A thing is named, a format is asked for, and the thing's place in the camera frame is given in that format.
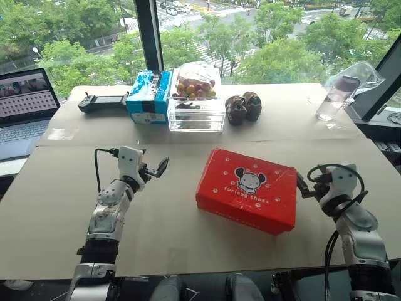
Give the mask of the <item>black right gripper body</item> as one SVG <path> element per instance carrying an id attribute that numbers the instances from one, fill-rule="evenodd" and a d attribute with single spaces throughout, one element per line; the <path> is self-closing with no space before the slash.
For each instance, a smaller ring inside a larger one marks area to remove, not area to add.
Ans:
<path id="1" fill-rule="evenodd" d="M 320 201 L 324 195 L 326 195 L 330 189 L 330 175 L 329 174 L 321 174 L 319 176 L 308 178 L 310 182 L 313 182 L 315 185 L 313 196 L 317 201 Z"/>

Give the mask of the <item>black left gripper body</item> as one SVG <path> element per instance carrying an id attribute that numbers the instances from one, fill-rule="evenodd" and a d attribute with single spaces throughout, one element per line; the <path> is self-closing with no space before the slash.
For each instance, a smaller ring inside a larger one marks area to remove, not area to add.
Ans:
<path id="1" fill-rule="evenodd" d="M 140 163 L 138 173 L 140 178 L 145 184 L 148 183 L 151 180 L 151 178 L 153 178 L 152 176 L 149 176 L 147 174 L 147 169 L 152 169 L 152 168 L 148 168 L 148 165 L 146 163 Z"/>

